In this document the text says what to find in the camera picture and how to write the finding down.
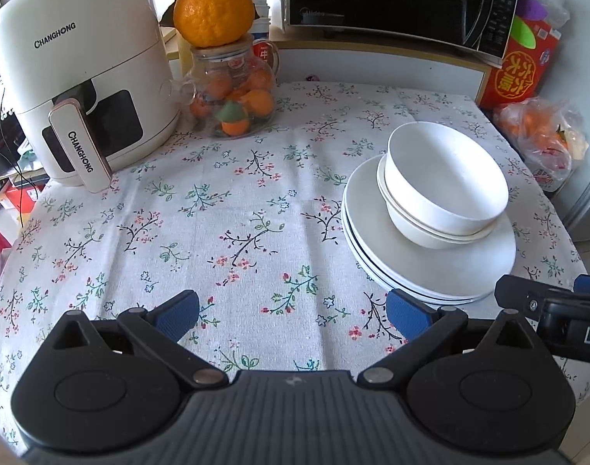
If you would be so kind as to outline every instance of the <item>tablecloth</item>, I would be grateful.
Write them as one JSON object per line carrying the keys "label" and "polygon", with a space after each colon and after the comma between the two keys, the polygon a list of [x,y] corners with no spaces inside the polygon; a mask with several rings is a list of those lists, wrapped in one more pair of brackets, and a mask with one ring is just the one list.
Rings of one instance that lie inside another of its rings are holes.
{"label": "tablecloth", "polygon": [[[503,169],[517,239],[513,274],[571,287],[585,271],[531,173],[469,98],[313,82],[275,94],[272,125],[256,135],[218,140],[181,123],[100,194],[44,190],[0,279],[0,432],[12,445],[23,449],[12,390],[69,309],[111,319],[194,289],[200,320],[181,344],[231,377],[239,369],[356,375],[400,347],[385,292],[345,243],[340,208],[350,173],[383,153],[405,122],[452,126]],[[499,310],[493,297],[463,309],[475,317]],[[584,399],[590,365],[559,363]]]}

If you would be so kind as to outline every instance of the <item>glass jar lid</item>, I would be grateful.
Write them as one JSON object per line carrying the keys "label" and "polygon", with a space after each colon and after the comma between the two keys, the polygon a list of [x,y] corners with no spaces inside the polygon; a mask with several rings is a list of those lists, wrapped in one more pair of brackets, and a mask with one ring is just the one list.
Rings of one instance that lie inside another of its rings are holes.
{"label": "glass jar lid", "polygon": [[247,33],[236,42],[232,42],[219,47],[208,47],[206,49],[191,48],[191,53],[195,58],[210,62],[229,61],[245,54],[252,45],[253,37]]}

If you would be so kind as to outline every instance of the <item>green fruit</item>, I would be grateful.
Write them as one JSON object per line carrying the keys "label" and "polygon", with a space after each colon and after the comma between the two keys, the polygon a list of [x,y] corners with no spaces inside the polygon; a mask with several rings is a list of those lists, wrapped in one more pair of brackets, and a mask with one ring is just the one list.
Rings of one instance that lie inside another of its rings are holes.
{"label": "green fruit", "polygon": [[510,36],[525,49],[536,48],[536,37],[533,35],[533,31],[520,17],[514,16],[513,24],[510,26]]}
{"label": "green fruit", "polygon": [[245,109],[239,103],[228,100],[220,110],[215,114],[215,118],[220,122],[238,122],[248,117]]}

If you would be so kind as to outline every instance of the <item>black cable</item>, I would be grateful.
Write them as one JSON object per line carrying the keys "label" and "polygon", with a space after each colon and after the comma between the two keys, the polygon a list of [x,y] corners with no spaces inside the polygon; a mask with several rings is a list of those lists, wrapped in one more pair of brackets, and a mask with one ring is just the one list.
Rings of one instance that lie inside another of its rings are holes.
{"label": "black cable", "polygon": [[[6,92],[6,88],[4,87],[2,90],[2,97],[0,98],[0,133],[2,135],[2,140],[4,141],[4,144],[7,147],[7,150],[9,151],[9,153],[12,153],[11,148],[9,147],[9,143],[7,142],[6,136],[4,136],[4,131],[2,130],[2,105],[3,105],[3,101],[4,101],[4,94]],[[0,151],[0,156],[2,158],[4,158],[4,160],[6,162],[8,162],[12,168],[17,172],[18,175],[20,175],[21,181],[22,183],[20,183],[20,224],[23,227],[23,218],[21,217],[21,203],[22,203],[22,196],[23,196],[23,182],[27,181],[34,189],[34,191],[36,192],[36,198],[39,198],[39,189],[37,189],[36,185],[32,182],[32,180],[30,180],[29,178],[26,178],[23,176],[23,173],[21,172],[21,169],[19,166],[17,166],[17,163],[13,163],[11,160],[9,160],[9,158],[7,156],[5,156],[1,151]]]}
{"label": "black cable", "polygon": [[[6,92],[6,90],[7,90],[6,87],[4,87],[2,89],[2,98],[0,99],[0,119],[2,119],[2,102],[4,101],[4,93]],[[2,133],[2,140],[4,141],[4,144],[7,146],[7,150],[9,152],[12,152],[13,150],[11,150],[11,148],[9,147],[9,144],[7,143],[7,138],[6,138],[6,136],[4,136],[4,131],[2,130],[2,120],[0,120],[0,133]],[[36,185],[32,182],[32,180],[24,177],[19,165],[15,166],[15,164],[12,164],[12,166],[15,169],[15,171],[17,171],[17,174],[20,175],[21,181],[27,181],[32,186],[32,188],[34,189],[34,193],[36,194],[36,198],[38,199],[39,198],[39,189],[37,189]]]}

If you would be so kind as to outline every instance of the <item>red box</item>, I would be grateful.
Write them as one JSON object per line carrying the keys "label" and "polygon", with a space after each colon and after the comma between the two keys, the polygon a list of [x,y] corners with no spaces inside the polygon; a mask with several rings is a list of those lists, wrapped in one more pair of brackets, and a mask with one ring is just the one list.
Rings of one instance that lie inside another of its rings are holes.
{"label": "red box", "polygon": [[[43,190],[43,185],[37,185],[36,188],[39,191]],[[34,203],[36,202],[37,193],[32,187],[32,185],[24,185],[21,188],[14,187],[11,185],[6,191],[4,192],[7,196],[7,199],[13,203],[15,209],[20,213],[30,213],[34,208]]]}
{"label": "red box", "polygon": [[504,63],[501,69],[491,72],[480,108],[492,110],[498,105],[518,103],[534,96],[561,34],[544,21],[525,20],[525,24],[533,32],[535,49],[527,49],[510,37]]}

